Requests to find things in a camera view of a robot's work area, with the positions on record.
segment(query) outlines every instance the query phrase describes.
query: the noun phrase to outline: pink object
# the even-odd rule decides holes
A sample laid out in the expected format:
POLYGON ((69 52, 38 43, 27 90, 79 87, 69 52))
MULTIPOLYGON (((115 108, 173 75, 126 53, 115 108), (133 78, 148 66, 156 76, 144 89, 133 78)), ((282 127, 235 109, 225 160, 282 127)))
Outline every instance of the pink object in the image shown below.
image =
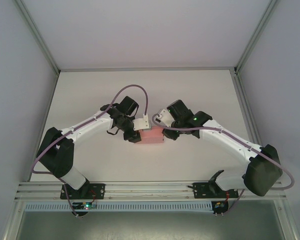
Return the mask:
POLYGON ((162 144, 165 139, 162 130, 159 126, 153 126, 151 130, 140 130, 141 141, 136 144, 162 144))

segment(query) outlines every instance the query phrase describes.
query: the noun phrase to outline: glass panel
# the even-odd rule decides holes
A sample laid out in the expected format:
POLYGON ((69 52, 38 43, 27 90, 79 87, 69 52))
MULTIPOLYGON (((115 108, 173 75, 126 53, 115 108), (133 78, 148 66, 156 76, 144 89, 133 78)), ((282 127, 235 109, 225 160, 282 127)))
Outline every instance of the glass panel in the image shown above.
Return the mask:
POLYGON ((25 212, 19 240, 281 240, 273 201, 240 201, 228 215, 199 212, 25 212))

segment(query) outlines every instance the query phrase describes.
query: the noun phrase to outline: white platform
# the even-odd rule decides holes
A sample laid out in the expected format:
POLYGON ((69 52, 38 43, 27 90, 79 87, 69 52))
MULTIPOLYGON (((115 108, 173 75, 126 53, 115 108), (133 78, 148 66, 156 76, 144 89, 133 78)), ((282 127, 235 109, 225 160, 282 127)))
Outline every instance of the white platform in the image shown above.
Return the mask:
MULTIPOLYGON (((92 116, 129 84, 139 84, 148 92, 149 116, 181 99, 193 113, 206 112, 225 128, 248 139, 228 70, 62 72, 44 132, 51 127, 63 129, 92 116)), ((117 102, 127 95, 139 103, 140 117, 145 107, 143 92, 127 89, 117 102)), ((133 144, 123 140, 122 131, 116 136, 104 132, 75 150, 74 164, 90 181, 117 182, 208 180, 218 170, 240 166, 222 148, 192 135, 164 141, 133 144)), ((43 171, 45 167, 38 163, 35 169, 43 171)), ((33 174, 31 181, 56 179, 33 174)))

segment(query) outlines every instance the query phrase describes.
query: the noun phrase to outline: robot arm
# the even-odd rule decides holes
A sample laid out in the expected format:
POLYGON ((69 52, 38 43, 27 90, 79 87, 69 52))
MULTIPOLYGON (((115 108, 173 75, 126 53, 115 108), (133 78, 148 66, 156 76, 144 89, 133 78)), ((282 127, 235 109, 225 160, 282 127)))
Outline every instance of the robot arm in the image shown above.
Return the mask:
POLYGON ((238 170, 221 169, 210 179, 209 188, 213 193, 248 188, 254 194, 264 196, 283 173, 280 168, 251 151, 251 149, 258 150, 280 163, 278 153, 273 146, 262 147, 244 140, 222 127, 210 115, 202 111, 193 114, 181 100, 172 103, 167 109, 161 109, 154 117, 154 121, 163 123, 167 127, 185 129, 184 131, 164 129, 162 133, 169 139, 176 140, 180 134, 191 134, 198 139, 221 146, 241 163, 242 168, 238 170))
MULTIPOLYGON (((81 143, 91 136, 117 127, 123 131, 124 140, 132 143, 141 141, 140 129, 148 129, 151 126, 134 125, 134 116, 130 116, 139 105, 130 97, 126 96, 120 104, 114 103, 107 112, 103 113, 109 105, 101 107, 88 119, 68 128, 57 130, 55 127, 50 128, 41 143, 37 157, 51 145, 56 139, 65 136, 56 145, 51 147, 39 160, 56 178, 69 184, 74 190, 77 190, 81 197, 87 194, 89 190, 89 181, 74 166, 74 150, 81 143)), ((148 119, 145 115, 138 122, 148 119)))

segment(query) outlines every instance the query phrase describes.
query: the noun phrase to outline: gray wall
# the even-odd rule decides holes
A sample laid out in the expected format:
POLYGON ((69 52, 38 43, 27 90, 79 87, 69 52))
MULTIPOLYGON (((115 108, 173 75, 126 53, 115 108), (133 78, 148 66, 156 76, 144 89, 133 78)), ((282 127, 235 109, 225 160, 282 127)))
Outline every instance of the gray wall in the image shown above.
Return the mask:
POLYGON ((269 0, 24 2, 64 70, 233 66, 269 0))
POLYGON ((55 76, 12 0, 0 0, 0 239, 27 180, 55 76))
POLYGON ((300 231, 300 0, 282 0, 242 73, 263 144, 295 177, 287 197, 300 231))

